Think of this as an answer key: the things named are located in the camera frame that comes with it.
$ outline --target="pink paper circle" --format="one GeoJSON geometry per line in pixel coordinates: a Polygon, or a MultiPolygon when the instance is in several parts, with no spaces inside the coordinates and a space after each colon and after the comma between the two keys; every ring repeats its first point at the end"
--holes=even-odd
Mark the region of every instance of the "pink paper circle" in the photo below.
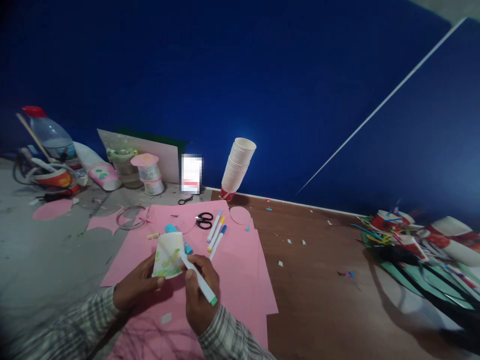
{"type": "Polygon", "coordinates": [[[137,167],[152,166],[153,164],[156,164],[158,162],[159,162],[159,157],[157,155],[152,155],[149,153],[135,155],[130,160],[130,163],[133,166],[137,166],[137,167]]]}
{"type": "Polygon", "coordinates": [[[241,206],[235,206],[230,209],[230,216],[234,222],[240,225],[246,225],[250,219],[249,211],[241,206]]]}
{"type": "Polygon", "coordinates": [[[70,199],[60,199],[52,202],[47,202],[45,205],[39,207],[33,213],[35,220],[52,220],[68,213],[72,208],[74,202],[70,199]]]}

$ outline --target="person's right hand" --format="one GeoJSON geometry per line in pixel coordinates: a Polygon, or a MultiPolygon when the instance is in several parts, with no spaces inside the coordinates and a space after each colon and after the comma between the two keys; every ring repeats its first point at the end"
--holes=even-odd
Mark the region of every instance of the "person's right hand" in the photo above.
{"type": "MultiPolygon", "coordinates": [[[[220,295],[220,276],[212,266],[212,262],[209,258],[203,255],[191,255],[188,261],[195,264],[200,274],[205,279],[208,286],[215,294],[217,300],[220,295]]],[[[181,268],[183,271],[187,270],[182,263],[181,268]]],[[[186,319],[191,328],[197,334],[202,335],[210,326],[217,314],[219,308],[219,302],[217,301],[215,306],[212,306],[199,287],[199,281],[195,271],[189,269],[185,274],[185,290],[186,290],[186,319]]]]}

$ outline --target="red bottle cap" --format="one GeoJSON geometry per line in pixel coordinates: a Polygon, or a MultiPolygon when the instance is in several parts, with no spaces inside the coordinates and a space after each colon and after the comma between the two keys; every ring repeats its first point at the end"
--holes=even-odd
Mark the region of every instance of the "red bottle cap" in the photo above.
{"type": "Polygon", "coordinates": [[[24,106],[23,111],[25,114],[27,114],[29,117],[32,118],[46,118],[47,114],[45,111],[38,106],[24,106]]]}

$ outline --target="plaid shirt sleeve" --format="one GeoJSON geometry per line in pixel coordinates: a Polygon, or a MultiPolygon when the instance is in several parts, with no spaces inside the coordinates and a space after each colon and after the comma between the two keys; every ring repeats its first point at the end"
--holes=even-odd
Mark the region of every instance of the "plaid shirt sleeve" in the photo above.
{"type": "Polygon", "coordinates": [[[61,316],[22,347],[19,359],[85,359],[120,313],[113,302],[114,287],[89,298],[61,316]]]}
{"type": "Polygon", "coordinates": [[[206,359],[275,359],[222,305],[198,341],[206,359]]]}

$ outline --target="white stripe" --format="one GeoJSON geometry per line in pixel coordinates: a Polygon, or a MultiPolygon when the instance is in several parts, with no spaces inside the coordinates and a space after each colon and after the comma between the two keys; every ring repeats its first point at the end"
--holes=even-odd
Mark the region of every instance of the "white stripe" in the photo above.
{"type": "Polygon", "coordinates": [[[397,87],[390,93],[390,95],[388,95],[385,100],[383,100],[381,102],[380,105],[378,105],[378,107],[370,114],[369,117],[366,118],[366,120],[364,122],[361,123],[361,125],[359,127],[356,128],[356,130],[348,137],[347,140],[345,140],[345,142],[337,149],[337,151],[335,151],[333,153],[332,156],[330,156],[330,158],[321,166],[321,168],[318,169],[318,171],[313,174],[313,176],[310,178],[310,180],[308,180],[306,182],[305,185],[303,185],[301,187],[300,190],[298,190],[298,192],[295,194],[295,195],[298,195],[299,192],[301,192],[303,190],[304,187],[307,186],[307,184],[312,181],[312,179],[320,172],[320,170],[322,170],[329,162],[330,160],[332,160],[334,158],[335,155],[337,155],[337,153],[342,150],[342,148],[350,141],[351,138],[354,137],[354,135],[356,133],[358,133],[360,131],[361,128],[364,127],[364,125],[377,113],[377,111],[380,110],[380,108],[388,101],[390,100],[390,98],[397,92],[398,89],[400,89],[406,82],[408,79],[410,79],[412,77],[412,75],[424,64],[425,61],[427,61],[427,59],[440,47],[440,45],[442,45],[444,43],[445,40],[447,40],[449,38],[450,35],[453,34],[453,32],[465,21],[465,18],[463,18],[462,20],[460,20],[454,27],[452,27],[450,29],[449,32],[446,33],[446,35],[434,46],[434,48],[432,50],[430,50],[430,52],[417,64],[417,66],[415,66],[413,68],[412,71],[410,71],[410,73],[402,80],[401,83],[399,83],[397,85],[397,87]]]}
{"type": "MultiPolygon", "coordinates": [[[[219,189],[219,188],[216,188],[216,187],[208,187],[208,186],[205,186],[204,188],[207,189],[207,190],[220,191],[220,189],[219,189]]],[[[327,209],[327,208],[325,208],[325,207],[318,207],[318,206],[311,206],[311,205],[300,204],[300,203],[297,203],[297,202],[290,202],[290,201],[272,199],[271,197],[264,197],[264,196],[257,196],[257,195],[249,195],[249,194],[242,193],[242,192],[236,192],[235,194],[243,195],[243,196],[248,196],[248,197],[251,197],[251,198],[257,198],[257,199],[269,199],[270,201],[274,201],[274,202],[279,202],[279,203],[284,203],[284,204],[291,204],[291,205],[297,205],[297,206],[301,206],[301,207],[309,208],[309,209],[323,210],[323,211],[328,211],[328,212],[331,212],[331,213],[351,215],[351,216],[359,216],[359,217],[364,217],[364,216],[365,216],[365,215],[355,214],[355,213],[353,213],[353,212],[345,212],[345,211],[340,211],[340,210],[327,209]]]]}

